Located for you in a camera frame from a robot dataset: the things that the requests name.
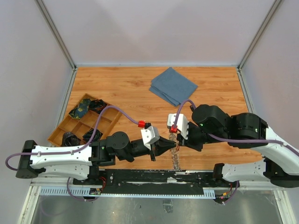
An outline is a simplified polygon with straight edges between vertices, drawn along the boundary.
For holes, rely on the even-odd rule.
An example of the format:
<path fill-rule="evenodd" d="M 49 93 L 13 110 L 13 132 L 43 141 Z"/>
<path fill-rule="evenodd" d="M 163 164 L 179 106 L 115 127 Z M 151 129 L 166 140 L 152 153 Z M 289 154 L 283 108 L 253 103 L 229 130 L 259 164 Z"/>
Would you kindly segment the metal disc with keyrings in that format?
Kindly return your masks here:
<path fill-rule="evenodd" d="M 169 134 L 169 140 L 172 140 L 176 143 L 175 148 L 170 150 L 171 157 L 172 157 L 173 169 L 174 170 L 180 170 L 181 167 L 180 167 L 180 163 L 179 163 L 179 156 L 178 156 L 178 152 L 176 152 L 176 146 L 179 145 L 178 141 L 177 141 L 176 134 L 170 133 Z"/>

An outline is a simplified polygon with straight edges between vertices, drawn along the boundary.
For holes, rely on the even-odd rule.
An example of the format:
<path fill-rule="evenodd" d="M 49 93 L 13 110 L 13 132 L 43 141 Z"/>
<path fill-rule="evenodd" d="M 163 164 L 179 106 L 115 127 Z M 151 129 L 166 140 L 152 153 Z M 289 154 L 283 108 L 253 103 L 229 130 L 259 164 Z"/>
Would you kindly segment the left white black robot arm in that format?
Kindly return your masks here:
<path fill-rule="evenodd" d="M 133 162 L 136 157 L 157 156 L 174 148 L 176 142 L 149 130 L 142 138 L 130 140 L 124 132 L 115 132 L 98 142 L 85 146 L 43 147 L 33 140 L 24 143 L 16 177 L 33 179 L 39 175 L 70 177 L 94 185 L 100 180 L 99 167 L 115 165 L 115 160 Z"/>

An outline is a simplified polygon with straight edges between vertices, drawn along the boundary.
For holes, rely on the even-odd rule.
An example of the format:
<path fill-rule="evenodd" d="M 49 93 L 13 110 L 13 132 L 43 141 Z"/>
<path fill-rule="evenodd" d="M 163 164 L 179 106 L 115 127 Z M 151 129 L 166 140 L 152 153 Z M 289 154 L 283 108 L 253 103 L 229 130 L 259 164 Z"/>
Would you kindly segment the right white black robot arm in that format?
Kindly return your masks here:
<path fill-rule="evenodd" d="M 253 113 L 228 115 L 215 105 L 191 106 L 185 146 L 201 151 L 205 144 L 226 142 L 238 149 L 251 149 L 262 159 L 244 164 L 217 163 L 212 182 L 267 181 L 282 188 L 299 186 L 299 151 L 279 137 L 262 118 Z"/>

